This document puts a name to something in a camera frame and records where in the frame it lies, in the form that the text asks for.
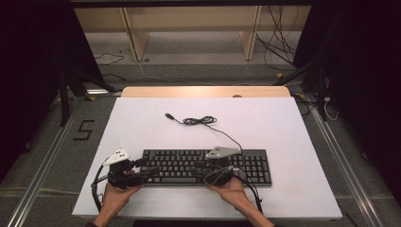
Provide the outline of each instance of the person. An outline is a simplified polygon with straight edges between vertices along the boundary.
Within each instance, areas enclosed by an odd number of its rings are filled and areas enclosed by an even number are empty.
[[[88,222],[85,227],[103,227],[117,216],[118,212],[129,202],[130,197],[142,188],[142,185],[121,189],[106,183],[103,203],[93,223]],[[242,182],[237,178],[232,178],[224,186],[207,186],[209,190],[219,193],[221,198],[231,204],[235,210],[240,212],[254,227],[279,227],[274,225],[256,207],[245,194]]]

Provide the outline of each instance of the keyboard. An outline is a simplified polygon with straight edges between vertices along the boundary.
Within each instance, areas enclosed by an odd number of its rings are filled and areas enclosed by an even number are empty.
[[[143,158],[148,163],[141,171],[159,167],[159,174],[148,180],[147,186],[205,186],[192,176],[190,169],[195,162],[204,162],[209,149],[145,149]],[[264,149],[243,149],[241,154],[228,157],[234,174],[255,186],[271,186],[267,153]]]

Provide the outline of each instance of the white table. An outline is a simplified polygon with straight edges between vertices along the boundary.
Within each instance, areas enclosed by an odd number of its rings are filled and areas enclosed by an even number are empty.
[[[186,127],[165,117],[218,119],[214,127],[243,148],[268,153],[273,186],[258,188],[268,218],[339,219],[340,209],[324,176],[303,119],[292,97],[120,97],[115,102],[73,215],[97,215],[91,182],[103,161],[118,148],[131,160],[146,148],[236,148],[221,133]],[[101,175],[106,174],[105,167]],[[102,193],[100,183],[98,193]],[[253,200],[253,194],[246,189]],[[244,219],[218,194],[204,187],[143,188],[118,214],[135,219]]]

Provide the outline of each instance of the gray carpet floor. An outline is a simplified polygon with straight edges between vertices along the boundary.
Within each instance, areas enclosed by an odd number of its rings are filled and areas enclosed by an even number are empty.
[[[267,65],[143,65],[145,75],[157,79],[150,79],[142,75],[136,65],[100,65],[102,74],[114,74],[105,76],[108,84],[124,88],[126,86],[164,86],[164,85],[237,85],[237,84],[272,84],[277,81],[277,70]],[[293,93],[300,93],[301,79],[295,79],[288,88]],[[88,89],[96,88],[93,84],[86,84]],[[44,184],[29,210],[24,226],[83,226],[86,219],[71,215],[78,198],[78,193],[83,185],[86,174],[96,154],[97,146],[107,125],[116,96],[93,96],[85,98],[81,104],[78,98],[71,100],[73,108],[77,112],[72,120],[72,125],[66,133],[61,150],[56,157],[50,172],[46,176]],[[300,114],[306,113],[304,104],[299,104]],[[93,132],[88,140],[77,141],[74,138],[82,137],[78,132],[83,120],[93,120],[87,123]],[[42,159],[50,148],[61,122],[61,104],[55,101],[53,108],[49,110],[42,125],[37,129],[35,136],[30,141],[31,149],[20,155],[6,179],[0,184],[0,226],[6,226],[18,201],[22,198],[26,188],[34,178]],[[336,121],[328,121],[330,128],[352,164],[363,188],[375,205],[378,215],[385,226],[401,225],[401,209],[396,203],[386,185],[381,181],[375,168],[369,160],[360,157],[363,151],[354,133],[348,126],[346,119],[341,117]],[[313,146],[318,154],[324,173],[334,192],[339,205],[349,214],[357,226],[368,226],[353,198],[336,161],[330,152],[329,146],[324,141],[323,135],[312,116],[305,117],[305,125],[311,137]],[[353,226],[351,220],[344,216],[340,220],[302,220],[302,219],[274,219],[274,222],[286,226]],[[132,226],[131,219],[116,219],[111,226]],[[233,223],[218,223],[219,226],[229,226]],[[174,222],[148,222],[135,221],[134,226],[177,226]]]

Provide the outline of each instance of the space bar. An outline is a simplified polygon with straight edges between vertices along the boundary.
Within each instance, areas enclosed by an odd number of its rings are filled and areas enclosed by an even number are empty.
[[[196,183],[196,178],[163,178],[162,183]]]

